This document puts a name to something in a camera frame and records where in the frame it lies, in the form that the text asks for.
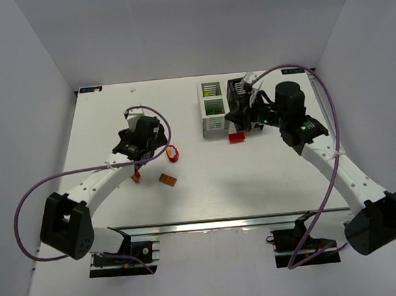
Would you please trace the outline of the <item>red flower lego piece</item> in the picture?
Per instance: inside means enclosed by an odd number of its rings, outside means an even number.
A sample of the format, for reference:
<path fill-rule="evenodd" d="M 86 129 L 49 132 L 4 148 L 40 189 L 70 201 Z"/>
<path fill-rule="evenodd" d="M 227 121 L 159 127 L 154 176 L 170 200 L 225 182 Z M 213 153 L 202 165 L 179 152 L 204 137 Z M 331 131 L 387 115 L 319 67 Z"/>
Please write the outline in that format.
<path fill-rule="evenodd" d="M 174 145 L 169 145 L 166 147 L 166 156 L 171 163 L 177 162 L 179 160 L 179 150 Z"/>

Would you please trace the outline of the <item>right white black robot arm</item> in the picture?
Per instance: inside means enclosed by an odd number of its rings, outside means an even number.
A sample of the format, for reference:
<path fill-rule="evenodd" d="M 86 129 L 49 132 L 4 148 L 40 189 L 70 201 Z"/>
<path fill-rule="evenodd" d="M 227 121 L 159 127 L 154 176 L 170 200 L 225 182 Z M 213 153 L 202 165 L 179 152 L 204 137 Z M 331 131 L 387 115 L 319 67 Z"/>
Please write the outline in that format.
<path fill-rule="evenodd" d="M 244 83 L 232 101 L 226 120 L 245 130 L 252 125 L 274 126 L 282 140 L 329 181 L 346 201 L 352 219 L 336 224 L 339 239 L 367 256 L 396 239 L 396 191 L 372 181 L 347 155 L 327 128 L 306 112 L 305 94 L 298 83 L 284 81 L 270 100 L 263 90 Z"/>

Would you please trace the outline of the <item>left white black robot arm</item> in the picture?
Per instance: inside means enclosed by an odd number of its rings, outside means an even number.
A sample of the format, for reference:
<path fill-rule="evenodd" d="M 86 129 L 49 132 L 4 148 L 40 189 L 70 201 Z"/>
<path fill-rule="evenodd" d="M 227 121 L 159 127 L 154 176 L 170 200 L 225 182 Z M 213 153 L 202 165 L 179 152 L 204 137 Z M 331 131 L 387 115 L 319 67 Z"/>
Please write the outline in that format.
<path fill-rule="evenodd" d="M 92 218 L 118 186 L 168 144 L 156 116 L 140 116 L 118 134 L 120 141 L 100 170 L 66 193 L 52 193 L 44 204 L 40 241 L 75 260 L 89 253 L 129 254 L 130 236 L 114 228 L 95 228 Z"/>

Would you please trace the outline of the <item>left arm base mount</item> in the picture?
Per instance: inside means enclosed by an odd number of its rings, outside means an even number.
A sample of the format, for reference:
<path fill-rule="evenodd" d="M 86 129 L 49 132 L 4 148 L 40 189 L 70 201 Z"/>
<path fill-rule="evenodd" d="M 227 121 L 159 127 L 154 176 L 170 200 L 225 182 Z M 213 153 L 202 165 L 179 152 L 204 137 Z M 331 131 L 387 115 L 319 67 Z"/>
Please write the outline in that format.
<path fill-rule="evenodd" d="M 131 251 L 122 258 L 91 256 L 90 278 L 133 277 L 156 273 L 160 259 L 160 241 L 142 237 L 131 244 Z"/>

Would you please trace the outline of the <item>small red lego piece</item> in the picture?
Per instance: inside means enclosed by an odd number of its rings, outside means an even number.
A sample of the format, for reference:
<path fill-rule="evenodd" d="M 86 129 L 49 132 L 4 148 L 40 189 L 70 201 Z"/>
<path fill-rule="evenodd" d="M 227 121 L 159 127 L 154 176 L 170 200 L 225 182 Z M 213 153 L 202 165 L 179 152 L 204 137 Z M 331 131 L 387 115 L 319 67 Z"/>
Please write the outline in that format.
<path fill-rule="evenodd" d="M 141 178 L 140 172 L 139 172 L 139 171 L 135 172 L 135 173 L 132 175 L 131 178 L 132 178 L 132 180 L 133 180 L 133 182 L 134 182 L 135 184 L 138 184 L 139 181 L 140 181 L 140 178 Z"/>

